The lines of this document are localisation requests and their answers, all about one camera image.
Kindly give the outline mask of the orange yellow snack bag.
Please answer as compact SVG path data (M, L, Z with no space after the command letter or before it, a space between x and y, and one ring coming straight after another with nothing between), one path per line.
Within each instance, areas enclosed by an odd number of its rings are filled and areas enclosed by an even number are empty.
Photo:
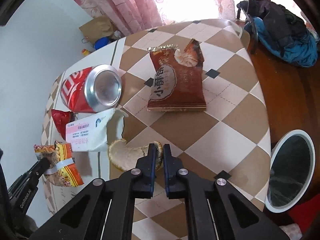
M55 141L53 145L34 145L37 160L49 160L45 178L55 186L78 187L84 184L72 156L69 143Z

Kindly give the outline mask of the small red snack wrapper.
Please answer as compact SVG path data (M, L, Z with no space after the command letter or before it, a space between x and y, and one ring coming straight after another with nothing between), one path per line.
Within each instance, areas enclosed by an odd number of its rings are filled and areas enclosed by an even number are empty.
M62 139L66 139L66 125L75 120L75 114L71 111L61 111L57 109L51 110L53 123L61 135Z

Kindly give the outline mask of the brown snack bag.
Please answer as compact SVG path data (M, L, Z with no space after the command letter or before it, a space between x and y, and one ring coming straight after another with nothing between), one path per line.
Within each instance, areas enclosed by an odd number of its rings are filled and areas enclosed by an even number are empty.
M202 87L204 57L197 40L181 51L177 45L148 48L155 69L147 104L150 111L204 111Z

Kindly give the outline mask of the white round trash bin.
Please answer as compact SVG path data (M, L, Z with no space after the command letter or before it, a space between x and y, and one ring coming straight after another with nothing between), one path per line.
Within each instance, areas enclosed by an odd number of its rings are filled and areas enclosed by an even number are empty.
M315 164L310 135L301 129L286 133L272 149L266 208L282 213L294 207L311 183Z

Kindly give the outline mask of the checkered brown white blanket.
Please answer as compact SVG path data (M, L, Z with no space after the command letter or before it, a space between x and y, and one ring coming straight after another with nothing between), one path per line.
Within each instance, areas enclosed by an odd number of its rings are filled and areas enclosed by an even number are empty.
M204 112L152 112L147 103L155 70L147 49L191 39L200 43ZM201 176L228 181L257 208L263 209L268 189L271 138L267 110L257 74L240 41L237 27L227 20L202 20L162 26L132 34L81 59L55 80L46 107L41 142L60 139L52 109L66 110L61 85L72 73L90 66L111 64L123 82L120 108L127 113L123 138L130 147L154 141L169 144L172 155Z

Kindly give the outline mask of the red cloth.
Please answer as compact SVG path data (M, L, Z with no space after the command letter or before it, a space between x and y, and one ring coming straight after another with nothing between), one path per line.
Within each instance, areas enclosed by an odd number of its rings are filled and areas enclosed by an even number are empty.
M288 211L289 216L296 223L302 233L306 233L313 220L319 213L319 198L315 197L303 204L295 205Z

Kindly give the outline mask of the red soda can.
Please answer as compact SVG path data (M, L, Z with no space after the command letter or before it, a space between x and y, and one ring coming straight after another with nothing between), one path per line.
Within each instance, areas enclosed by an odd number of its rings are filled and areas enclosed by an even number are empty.
M98 113L116 107L121 97L121 78L108 64L72 73L62 84L61 99L75 113Z

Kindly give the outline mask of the blue lid container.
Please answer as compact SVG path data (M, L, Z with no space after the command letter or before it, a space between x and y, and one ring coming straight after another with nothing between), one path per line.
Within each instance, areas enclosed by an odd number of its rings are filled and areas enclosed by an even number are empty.
M103 48L104 46L108 45L109 42L110 42L110 40L108 37L102 37L94 43L94 48L95 48L95 50L98 50L98 49Z

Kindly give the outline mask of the brown paper bag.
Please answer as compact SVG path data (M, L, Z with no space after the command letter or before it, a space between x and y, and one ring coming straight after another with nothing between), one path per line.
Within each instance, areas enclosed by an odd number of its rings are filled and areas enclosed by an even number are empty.
M79 29L84 38L91 44L94 44L103 37L116 38L114 35L116 31L114 24L105 15L93 18L91 21L80 26Z

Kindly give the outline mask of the black clothes rack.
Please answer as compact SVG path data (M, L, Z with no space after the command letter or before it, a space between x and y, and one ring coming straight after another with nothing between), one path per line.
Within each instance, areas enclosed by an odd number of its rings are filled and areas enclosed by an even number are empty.
M252 45L250 53L255 54L255 51L258 47L258 41L259 41L258 30L257 30L257 27L256 27L255 22L253 20L253 17L249 14L249 7L251 5L250 0L246 1L246 5L247 5L247 8L245 8L244 5L240 5L237 7L238 11L237 11L236 19L237 20L240 19L241 12L243 12L244 15L246 16L246 22L249 23L249 26L251 28L251 38L253 39L253 45Z

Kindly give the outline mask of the dark jacket on pile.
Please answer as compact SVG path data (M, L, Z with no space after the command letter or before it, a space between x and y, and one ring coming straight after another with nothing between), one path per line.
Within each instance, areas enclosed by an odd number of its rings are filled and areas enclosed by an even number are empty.
M263 20L272 40L281 47L287 46L293 37L302 38L306 34L304 21L284 6L270 0L250 0L250 3L249 14ZM247 8L246 1L241 1L236 6L240 5Z

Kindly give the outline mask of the pink curtain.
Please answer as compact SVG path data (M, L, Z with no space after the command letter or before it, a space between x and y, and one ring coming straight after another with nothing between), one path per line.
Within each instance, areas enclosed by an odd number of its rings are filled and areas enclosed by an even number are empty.
M93 18L106 15L124 35L172 23L235 19L234 0L73 0Z

